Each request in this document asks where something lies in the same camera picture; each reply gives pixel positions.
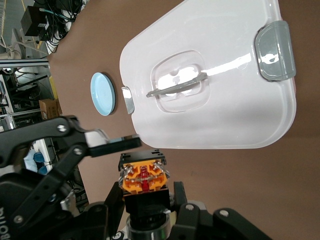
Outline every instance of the brown table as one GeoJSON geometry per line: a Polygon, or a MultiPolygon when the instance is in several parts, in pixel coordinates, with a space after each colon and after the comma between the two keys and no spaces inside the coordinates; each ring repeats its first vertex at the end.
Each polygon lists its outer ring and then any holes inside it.
{"type": "MultiPolygon", "coordinates": [[[[134,134],[122,97],[119,60],[138,33],[181,0],[90,0],[58,51],[49,56],[62,111],[86,129],[111,138],[134,134]],[[91,77],[107,73],[116,88],[113,115],[101,116],[90,95],[91,77]]],[[[279,0],[289,23],[297,75],[297,113],[278,142],[260,149],[163,149],[173,181],[190,200],[237,210],[273,239],[320,239],[320,31],[318,0],[279,0]]],[[[91,203],[103,201],[119,173],[119,153],[86,158],[79,166],[91,203]]]]}

